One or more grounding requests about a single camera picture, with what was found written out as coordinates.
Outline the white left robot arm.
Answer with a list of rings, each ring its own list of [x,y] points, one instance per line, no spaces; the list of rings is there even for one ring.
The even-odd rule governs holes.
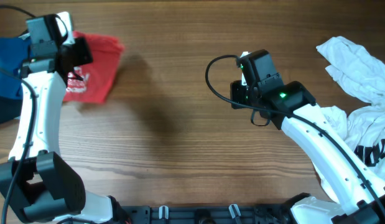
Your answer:
[[[114,197],[87,191],[60,155],[60,110],[68,75],[93,60],[86,39],[42,41],[32,51],[16,77],[23,91],[17,138],[7,162],[0,164],[1,223],[7,223],[9,211],[22,223],[129,223]]]

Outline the red printed t-shirt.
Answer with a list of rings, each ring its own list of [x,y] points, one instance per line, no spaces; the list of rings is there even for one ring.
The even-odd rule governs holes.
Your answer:
[[[64,101],[104,103],[111,91],[120,64],[124,45],[118,38],[109,35],[86,34],[74,31],[75,37],[84,37],[91,50],[93,62],[75,67],[82,81],[68,74],[68,86]]]

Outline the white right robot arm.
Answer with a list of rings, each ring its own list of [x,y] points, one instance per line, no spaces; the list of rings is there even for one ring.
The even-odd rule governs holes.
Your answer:
[[[232,107],[249,108],[283,131],[308,155],[336,202],[299,195],[285,206],[291,223],[385,223],[385,181],[337,135],[299,82],[230,85]]]

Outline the white garment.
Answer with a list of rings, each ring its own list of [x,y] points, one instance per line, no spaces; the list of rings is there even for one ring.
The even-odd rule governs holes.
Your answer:
[[[362,45],[342,36],[316,47],[329,62],[326,71],[348,95],[365,103],[346,113],[337,106],[321,111],[339,137],[385,181],[385,64]]]

